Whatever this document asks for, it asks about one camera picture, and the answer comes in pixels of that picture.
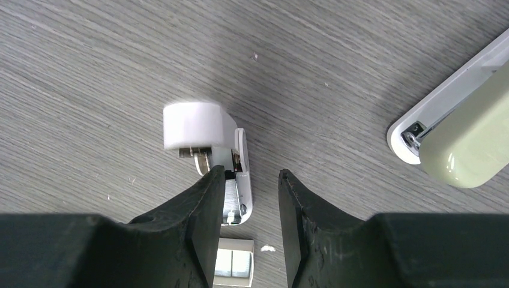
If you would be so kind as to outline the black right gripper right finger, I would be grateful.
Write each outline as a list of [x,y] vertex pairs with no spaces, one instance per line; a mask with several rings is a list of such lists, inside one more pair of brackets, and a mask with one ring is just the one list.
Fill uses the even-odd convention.
[[354,217],[279,174],[289,287],[507,287],[508,215]]

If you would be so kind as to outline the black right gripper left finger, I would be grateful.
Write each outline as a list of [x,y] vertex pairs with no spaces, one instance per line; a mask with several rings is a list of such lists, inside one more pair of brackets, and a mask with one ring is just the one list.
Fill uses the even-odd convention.
[[225,171],[128,223],[99,214],[2,214],[2,287],[211,287]]

